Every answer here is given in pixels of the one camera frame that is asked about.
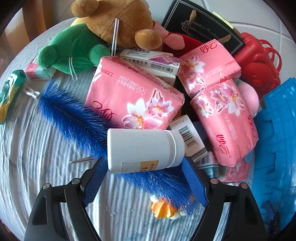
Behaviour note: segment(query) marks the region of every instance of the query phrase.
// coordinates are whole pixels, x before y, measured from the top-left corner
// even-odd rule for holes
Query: bag handle
[[[273,48],[272,45],[271,45],[271,43],[268,42],[268,41],[265,40],[265,39],[259,39],[259,42],[261,43],[261,45],[263,45],[263,44],[267,44],[269,47]],[[272,62],[274,61],[274,58],[275,58],[275,55],[274,55],[274,53],[272,53],[272,56],[271,56],[271,58],[270,58]]]
[[[267,48],[264,48],[264,49],[265,49],[265,52],[267,54],[269,54],[269,53],[275,53],[279,57],[279,65],[276,67],[276,71],[279,74],[279,72],[281,70],[281,66],[282,66],[282,60],[281,60],[281,56],[280,56],[279,52],[276,51],[274,48],[270,48],[270,47],[267,47]]]

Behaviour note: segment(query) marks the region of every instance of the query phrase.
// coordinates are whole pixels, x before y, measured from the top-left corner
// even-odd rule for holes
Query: pink ball
[[[259,97],[256,91],[252,86],[243,81],[240,81],[237,86],[249,108],[249,111],[251,112],[252,117],[255,117],[259,109]]]

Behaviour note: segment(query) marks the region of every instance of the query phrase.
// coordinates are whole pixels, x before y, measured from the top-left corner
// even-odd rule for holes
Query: small pink box
[[[161,79],[119,57],[103,57],[86,105],[119,128],[166,129],[184,103],[184,95]]]
[[[245,100],[233,80],[199,92],[190,102],[221,165],[233,167],[258,141]]]
[[[234,167],[227,167],[224,182],[246,181],[250,164],[241,159]]]
[[[56,69],[54,67],[42,68],[37,63],[37,56],[27,66],[25,73],[31,80],[51,80]]]
[[[217,40],[211,40],[180,57],[178,77],[187,94],[198,92],[229,79],[238,79],[241,68]]]

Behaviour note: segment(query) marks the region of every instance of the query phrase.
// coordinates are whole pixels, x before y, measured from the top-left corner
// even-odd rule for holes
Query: white string
[[[74,66],[73,66],[73,57],[69,57],[69,69],[70,69],[70,73],[71,73],[71,76],[72,76],[72,80],[75,81],[75,80],[78,80],[78,77],[76,75],[76,72],[74,70]]]
[[[71,67],[72,67],[72,70],[73,70],[73,72],[75,74],[75,80],[78,80],[77,74],[76,74],[74,66],[73,66],[73,57],[71,57]]]
[[[112,40],[112,48],[111,48],[111,56],[114,55],[114,43],[115,43],[115,37],[116,37],[116,29],[117,29],[117,18],[114,22],[114,31],[113,31],[113,40]]]
[[[69,69],[70,69],[70,73],[72,76],[72,80],[74,80],[73,73],[72,73],[72,67],[71,67],[71,57],[69,57]]]
[[[116,26],[116,34],[115,34],[115,43],[114,43],[114,50],[115,50],[114,56],[116,55],[118,29],[119,29],[119,18],[117,18],[117,26]]]

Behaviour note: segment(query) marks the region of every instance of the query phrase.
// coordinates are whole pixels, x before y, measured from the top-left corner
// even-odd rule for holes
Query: yellow snack package
[[[0,125],[4,123],[9,105],[17,96],[19,88],[26,81],[26,74],[23,70],[15,70],[7,78],[0,92]]]

